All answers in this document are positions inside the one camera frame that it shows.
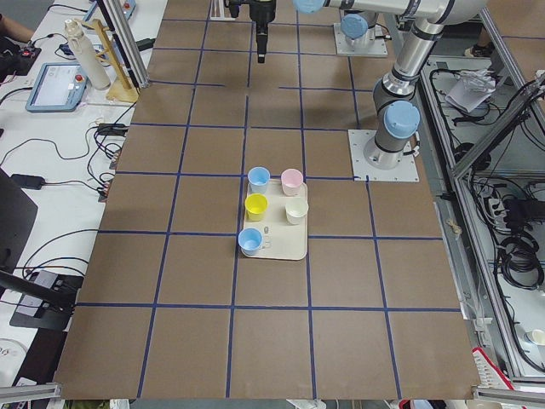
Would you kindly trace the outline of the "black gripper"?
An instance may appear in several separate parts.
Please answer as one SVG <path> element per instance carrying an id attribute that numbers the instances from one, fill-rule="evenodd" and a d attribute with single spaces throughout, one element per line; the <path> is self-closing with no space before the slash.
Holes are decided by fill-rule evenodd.
<path id="1" fill-rule="evenodd" d="M 225 7 L 233 18 L 238 18 L 242 5 L 250 7 L 250 18 L 256 23 L 255 38 L 257 45 L 257 62 L 264 64 L 267 55 L 268 23 L 276 16 L 276 0 L 226 0 Z"/>

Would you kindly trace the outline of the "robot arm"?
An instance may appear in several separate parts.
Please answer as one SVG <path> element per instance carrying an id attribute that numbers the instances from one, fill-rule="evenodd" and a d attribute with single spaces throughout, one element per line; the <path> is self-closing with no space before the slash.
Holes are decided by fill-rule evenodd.
<path id="1" fill-rule="evenodd" d="M 424 63 L 446 26 L 473 18 L 485 1 L 294 1 L 300 14 L 316 14 L 325 8 L 343 11 L 341 31 L 351 40 L 368 30 L 365 14 L 396 14 L 413 17 L 410 33 L 403 42 L 390 72 L 373 90 L 378 130 L 364 145 L 364 161 L 378 170 L 394 170 L 401 164 L 406 143 L 416 134 L 421 114 L 411 99 Z"/>
<path id="2" fill-rule="evenodd" d="M 376 39 L 378 13 L 345 13 L 341 19 L 341 32 L 348 44 L 368 44 Z"/>

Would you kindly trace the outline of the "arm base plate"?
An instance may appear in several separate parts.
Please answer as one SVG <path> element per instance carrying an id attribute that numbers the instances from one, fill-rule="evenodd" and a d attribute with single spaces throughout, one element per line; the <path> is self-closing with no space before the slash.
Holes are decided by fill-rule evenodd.
<path id="1" fill-rule="evenodd" d="M 375 130 L 349 130 L 353 179 L 355 181 L 419 182 L 414 148 L 407 141 L 398 153 L 382 151 L 375 141 Z"/>
<path id="2" fill-rule="evenodd" d="M 364 36 L 352 40 L 341 31 L 341 24 L 333 25 L 336 53 L 344 56 L 365 56 L 386 58 L 388 56 L 384 31 L 380 26 L 373 26 Z"/>

